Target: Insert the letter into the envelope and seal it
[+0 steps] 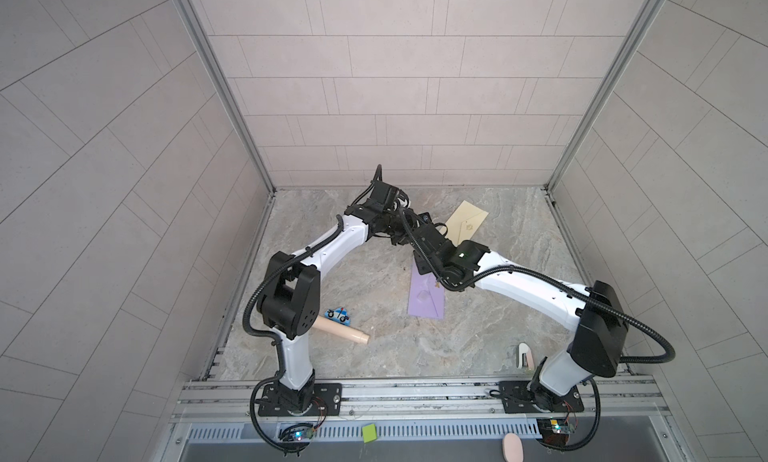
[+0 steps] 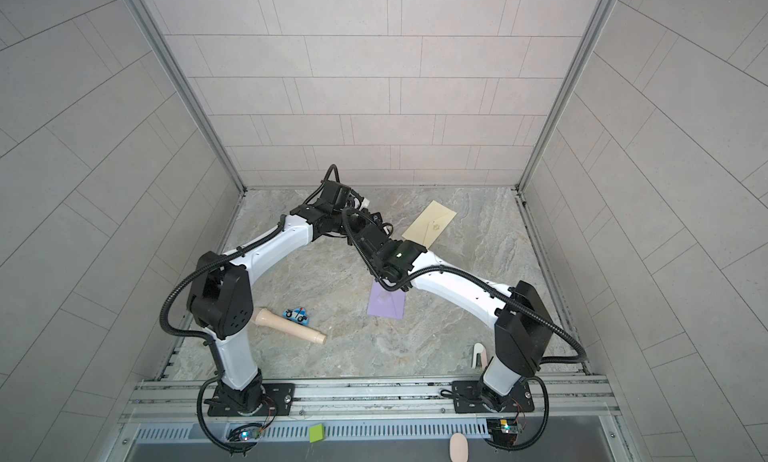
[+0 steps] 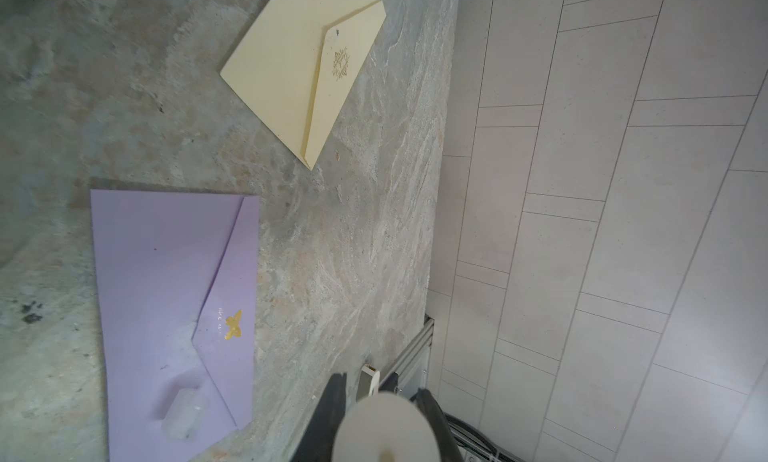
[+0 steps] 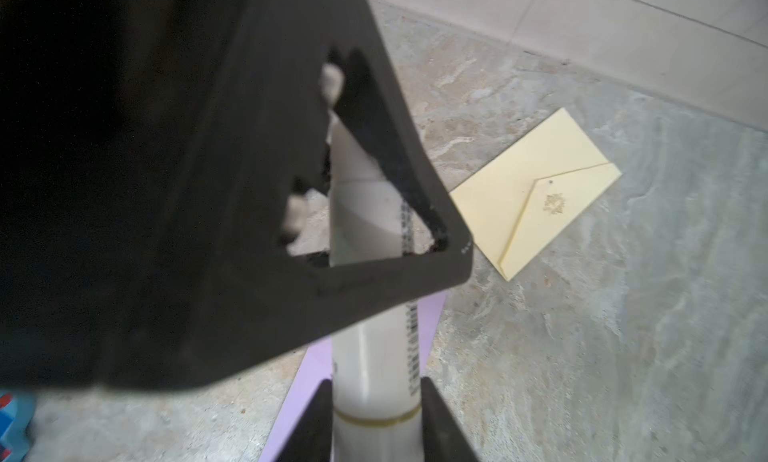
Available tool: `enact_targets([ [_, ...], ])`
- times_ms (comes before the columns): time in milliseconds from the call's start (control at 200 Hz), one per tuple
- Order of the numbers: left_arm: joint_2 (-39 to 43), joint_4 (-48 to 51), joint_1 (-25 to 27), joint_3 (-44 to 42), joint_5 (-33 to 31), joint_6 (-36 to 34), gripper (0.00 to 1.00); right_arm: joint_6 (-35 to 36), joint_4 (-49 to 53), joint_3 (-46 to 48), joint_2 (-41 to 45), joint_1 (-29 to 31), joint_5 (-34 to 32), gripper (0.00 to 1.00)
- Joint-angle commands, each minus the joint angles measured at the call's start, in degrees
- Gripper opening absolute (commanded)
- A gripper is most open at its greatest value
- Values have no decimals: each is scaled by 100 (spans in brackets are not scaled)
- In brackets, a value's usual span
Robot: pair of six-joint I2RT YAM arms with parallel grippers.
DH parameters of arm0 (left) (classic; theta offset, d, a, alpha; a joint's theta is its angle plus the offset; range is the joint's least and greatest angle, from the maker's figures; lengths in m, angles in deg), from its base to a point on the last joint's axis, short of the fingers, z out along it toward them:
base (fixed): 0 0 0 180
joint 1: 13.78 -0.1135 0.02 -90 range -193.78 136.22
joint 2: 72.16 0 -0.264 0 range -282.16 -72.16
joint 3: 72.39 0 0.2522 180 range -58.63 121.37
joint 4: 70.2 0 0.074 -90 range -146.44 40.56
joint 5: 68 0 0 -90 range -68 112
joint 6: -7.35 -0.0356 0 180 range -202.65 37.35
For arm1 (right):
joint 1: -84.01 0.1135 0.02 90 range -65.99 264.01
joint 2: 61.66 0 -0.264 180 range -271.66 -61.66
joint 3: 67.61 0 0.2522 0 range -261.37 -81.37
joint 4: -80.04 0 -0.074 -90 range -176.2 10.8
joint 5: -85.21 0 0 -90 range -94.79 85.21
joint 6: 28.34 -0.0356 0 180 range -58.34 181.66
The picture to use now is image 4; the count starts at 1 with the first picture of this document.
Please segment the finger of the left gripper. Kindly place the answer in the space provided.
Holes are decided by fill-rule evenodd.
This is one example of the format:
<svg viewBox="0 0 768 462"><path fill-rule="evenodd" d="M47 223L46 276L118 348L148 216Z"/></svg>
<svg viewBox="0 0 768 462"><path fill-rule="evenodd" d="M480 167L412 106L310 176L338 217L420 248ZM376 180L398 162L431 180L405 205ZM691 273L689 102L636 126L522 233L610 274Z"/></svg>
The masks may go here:
<svg viewBox="0 0 768 462"><path fill-rule="evenodd" d="M469 277L472 237L432 167L367 0L184 0L132 113L146 227L100 380L208 385ZM433 242L345 265L293 256L291 200L339 196L332 115Z"/></svg>

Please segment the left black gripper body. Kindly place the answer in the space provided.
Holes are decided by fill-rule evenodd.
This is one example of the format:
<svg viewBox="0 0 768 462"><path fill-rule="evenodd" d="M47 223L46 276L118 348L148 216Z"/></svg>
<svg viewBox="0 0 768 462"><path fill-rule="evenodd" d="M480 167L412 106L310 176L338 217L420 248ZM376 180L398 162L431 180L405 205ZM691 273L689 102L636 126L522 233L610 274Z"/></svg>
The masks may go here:
<svg viewBox="0 0 768 462"><path fill-rule="evenodd" d="M212 275L243 130L251 0L1 0L1 382L184 390L258 363Z"/></svg>

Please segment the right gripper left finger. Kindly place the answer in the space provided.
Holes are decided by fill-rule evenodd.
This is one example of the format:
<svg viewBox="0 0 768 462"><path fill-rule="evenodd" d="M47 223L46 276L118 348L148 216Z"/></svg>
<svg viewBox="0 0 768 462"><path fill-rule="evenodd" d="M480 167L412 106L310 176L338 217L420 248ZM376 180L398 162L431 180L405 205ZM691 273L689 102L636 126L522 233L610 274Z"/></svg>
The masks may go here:
<svg viewBox="0 0 768 462"><path fill-rule="evenodd" d="M332 434L332 382L324 379L318 385L276 461L330 462Z"/></svg>

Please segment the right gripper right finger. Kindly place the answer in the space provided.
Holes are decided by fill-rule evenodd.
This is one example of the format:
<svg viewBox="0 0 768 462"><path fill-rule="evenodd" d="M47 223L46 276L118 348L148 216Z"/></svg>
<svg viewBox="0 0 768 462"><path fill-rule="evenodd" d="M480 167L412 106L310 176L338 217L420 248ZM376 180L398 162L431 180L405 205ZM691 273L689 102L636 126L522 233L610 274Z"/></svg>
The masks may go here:
<svg viewBox="0 0 768 462"><path fill-rule="evenodd" d="M433 381L421 379L424 460L426 462L478 462L452 412Z"/></svg>

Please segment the white glue stick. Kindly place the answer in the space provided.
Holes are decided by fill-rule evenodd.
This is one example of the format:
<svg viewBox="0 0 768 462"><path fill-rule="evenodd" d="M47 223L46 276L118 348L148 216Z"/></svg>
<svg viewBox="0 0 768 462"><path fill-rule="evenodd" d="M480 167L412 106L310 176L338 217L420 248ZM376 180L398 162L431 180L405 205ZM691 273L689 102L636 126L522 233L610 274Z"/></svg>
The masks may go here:
<svg viewBox="0 0 768 462"><path fill-rule="evenodd" d="M329 137L331 264L412 252L408 204L340 120ZM334 460L423 460L416 303L339 331L331 342Z"/></svg>

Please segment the purple paper sheet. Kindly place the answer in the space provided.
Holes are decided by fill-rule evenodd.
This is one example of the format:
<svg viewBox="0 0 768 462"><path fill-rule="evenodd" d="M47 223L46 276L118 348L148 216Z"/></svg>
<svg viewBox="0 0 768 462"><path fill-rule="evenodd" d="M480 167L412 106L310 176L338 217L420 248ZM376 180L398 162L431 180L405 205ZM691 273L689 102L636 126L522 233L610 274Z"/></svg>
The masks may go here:
<svg viewBox="0 0 768 462"><path fill-rule="evenodd" d="M448 292L422 298L418 302L420 372L425 374L433 340ZM319 384L331 378L331 340L323 338L306 350L293 383L274 422L259 462L276 461Z"/></svg>

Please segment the yellow envelope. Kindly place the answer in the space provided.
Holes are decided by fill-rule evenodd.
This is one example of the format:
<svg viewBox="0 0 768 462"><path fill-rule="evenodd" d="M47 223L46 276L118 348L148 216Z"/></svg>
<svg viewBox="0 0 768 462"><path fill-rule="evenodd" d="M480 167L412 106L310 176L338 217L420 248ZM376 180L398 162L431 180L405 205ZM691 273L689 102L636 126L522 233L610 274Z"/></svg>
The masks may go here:
<svg viewBox="0 0 768 462"><path fill-rule="evenodd" d="M510 281L620 177L560 109L451 197L476 246Z"/></svg>

